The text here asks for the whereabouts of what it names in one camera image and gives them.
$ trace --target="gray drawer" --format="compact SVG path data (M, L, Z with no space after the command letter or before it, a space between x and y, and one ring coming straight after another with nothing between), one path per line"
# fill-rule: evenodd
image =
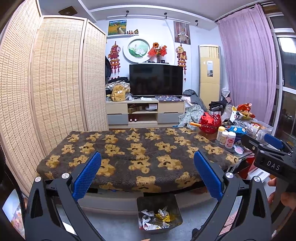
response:
M109 125L127 125L128 124L128 114L108 114L108 124Z
M158 113L157 123L179 123L179 115L183 113Z

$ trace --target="woven room divider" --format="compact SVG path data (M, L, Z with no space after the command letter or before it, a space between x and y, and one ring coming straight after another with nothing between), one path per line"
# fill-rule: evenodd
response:
M0 142L24 194L69 132L108 130L106 34L85 18L15 11L0 44Z

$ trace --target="metal screw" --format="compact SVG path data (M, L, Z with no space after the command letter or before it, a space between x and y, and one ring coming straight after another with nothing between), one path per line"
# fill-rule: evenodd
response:
M225 175L227 178L233 178L233 174L231 172L227 172Z
M261 182L261 179L260 179L260 177L255 176L255 177L254 177L254 181L255 181L255 182Z
M65 173L62 174L62 178L63 179L67 179L69 176L70 176L70 174L67 173L67 172L65 172Z
M36 177L35 178L35 182L40 182L41 181L41 177Z

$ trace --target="curtain rod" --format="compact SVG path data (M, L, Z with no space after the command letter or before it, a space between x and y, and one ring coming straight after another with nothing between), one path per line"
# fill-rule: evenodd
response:
M214 22L217 23L219 20L221 20L221 19L223 19L223 18L225 18L225 17L227 17L227 16L229 16L229 15L235 13L235 12L238 12L238 11L246 9L246 8L254 7L256 4L260 4L261 6L265 6L265 4L267 4L267 3L273 4L273 2L269 1L269 0L252 2L252 3L249 3L247 5L242 6L240 8L237 8L237 9L235 9L235 10L233 10L233 11L227 13L227 14L222 15L221 17L217 18Z

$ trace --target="orange handle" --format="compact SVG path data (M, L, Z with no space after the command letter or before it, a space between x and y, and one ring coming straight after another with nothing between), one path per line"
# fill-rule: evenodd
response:
M194 123L194 122L190 122L189 124L192 125L192 126L197 126L197 127L201 127L202 126L201 124L197 124L197 123Z

